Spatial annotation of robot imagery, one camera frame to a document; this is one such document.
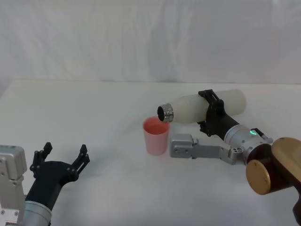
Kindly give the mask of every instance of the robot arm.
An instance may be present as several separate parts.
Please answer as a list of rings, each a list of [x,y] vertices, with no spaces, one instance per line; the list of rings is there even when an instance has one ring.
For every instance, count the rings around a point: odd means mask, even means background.
[[[246,164],[250,187],[258,194],[269,194],[294,186],[299,200],[293,208],[301,225],[301,141],[283,137],[274,142],[259,129],[249,129],[230,116],[224,102],[212,90],[198,93],[208,103],[206,120],[199,122],[200,131],[209,137],[218,135],[229,149],[204,145],[204,140],[189,134],[176,134],[171,139],[170,156],[178,158],[220,158],[229,164]]]
[[[51,210],[62,187],[76,181],[90,162],[85,145],[82,145],[73,164],[45,161],[51,150],[48,142],[44,150],[35,151],[30,167],[35,182],[24,199],[22,175],[27,170],[24,150],[15,146],[0,146],[0,226],[50,225]]]

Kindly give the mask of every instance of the white fabric wall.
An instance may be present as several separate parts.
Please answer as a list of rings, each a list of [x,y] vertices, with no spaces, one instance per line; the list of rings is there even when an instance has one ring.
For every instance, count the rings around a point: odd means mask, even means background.
[[[301,83],[300,0],[0,0],[13,78]]]

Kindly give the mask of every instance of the white table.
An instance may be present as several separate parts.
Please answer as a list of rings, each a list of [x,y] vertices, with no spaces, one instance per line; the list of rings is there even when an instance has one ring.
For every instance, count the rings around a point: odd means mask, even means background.
[[[301,85],[15,81],[0,99],[0,144],[22,146],[28,166],[47,141],[48,160],[69,163],[87,145],[91,162],[62,189],[54,226],[297,225],[294,188],[260,196],[244,165],[146,153],[143,120],[160,104],[211,88],[246,94],[238,122],[274,139],[301,139]],[[202,136],[198,129],[173,124],[171,134]],[[27,171],[25,193],[33,181]]]

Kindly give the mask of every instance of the paper cup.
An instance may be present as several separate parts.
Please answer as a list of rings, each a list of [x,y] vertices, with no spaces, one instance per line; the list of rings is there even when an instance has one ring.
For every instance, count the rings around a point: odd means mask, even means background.
[[[170,125],[161,122],[157,116],[146,119],[143,123],[146,151],[151,155],[162,155],[167,149]]]

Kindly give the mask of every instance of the black mount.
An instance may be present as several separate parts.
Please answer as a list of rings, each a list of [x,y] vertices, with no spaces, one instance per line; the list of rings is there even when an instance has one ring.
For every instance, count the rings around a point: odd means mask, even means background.
[[[81,171],[90,162],[86,145],[82,145],[77,159],[72,164],[61,161],[45,161],[52,150],[47,142],[42,151],[35,151],[30,170],[36,179],[26,196],[26,201],[43,204],[50,210],[60,194],[62,187],[79,178]]]
[[[224,101],[219,99],[212,89],[199,91],[198,94],[209,103],[206,121],[198,122],[201,127],[200,131],[209,137],[218,135],[224,140],[228,130],[239,123],[227,115]]]

